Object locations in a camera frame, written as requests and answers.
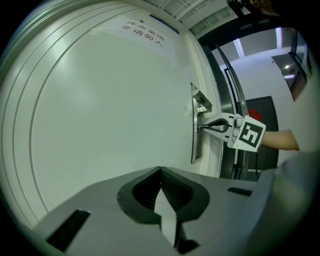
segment ceiling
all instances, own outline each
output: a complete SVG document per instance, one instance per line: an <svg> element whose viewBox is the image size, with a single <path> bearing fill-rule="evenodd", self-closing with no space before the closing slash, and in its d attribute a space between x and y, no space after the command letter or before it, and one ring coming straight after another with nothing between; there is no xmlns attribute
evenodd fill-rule
<svg viewBox="0 0 320 256"><path fill-rule="evenodd" d="M144 0L179 20L198 39L237 18L227 0Z"/></svg>

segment white door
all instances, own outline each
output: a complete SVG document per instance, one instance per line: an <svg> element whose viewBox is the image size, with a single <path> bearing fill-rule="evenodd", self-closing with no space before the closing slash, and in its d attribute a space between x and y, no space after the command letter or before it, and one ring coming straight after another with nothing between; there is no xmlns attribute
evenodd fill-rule
<svg viewBox="0 0 320 256"><path fill-rule="evenodd" d="M79 9L17 61L2 146L32 226L90 184L155 166L198 170L187 43L149 12L116 1Z"/></svg>

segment white sleeve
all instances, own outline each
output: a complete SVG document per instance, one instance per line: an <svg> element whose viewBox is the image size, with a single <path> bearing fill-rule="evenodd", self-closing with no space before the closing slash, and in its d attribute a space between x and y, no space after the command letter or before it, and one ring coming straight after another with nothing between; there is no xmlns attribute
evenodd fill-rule
<svg viewBox="0 0 320 256"><path fill-rule="evenodd" d="M311 152L320 149L320 70L310 56L312 75L295 101L288 116L291 129L300 151Z"/></svg>

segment doorway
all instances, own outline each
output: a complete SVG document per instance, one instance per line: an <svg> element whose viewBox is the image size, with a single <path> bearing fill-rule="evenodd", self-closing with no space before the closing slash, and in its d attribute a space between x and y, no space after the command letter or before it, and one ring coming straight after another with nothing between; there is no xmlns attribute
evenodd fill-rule
<svg viewBox="0 0 320 256"><path fill-rule="evenodd" d="M253 98L246 100L248 110L255 110L261 115L259 120L266 125L267 132L277 132L278 119L274 106L274 102L271 96ZM279 150L265 145L261 145L257 153L249 152L249 165L246 180L257 181L256 167L259 174L267 169L276 168L278 164Z"/></svg>

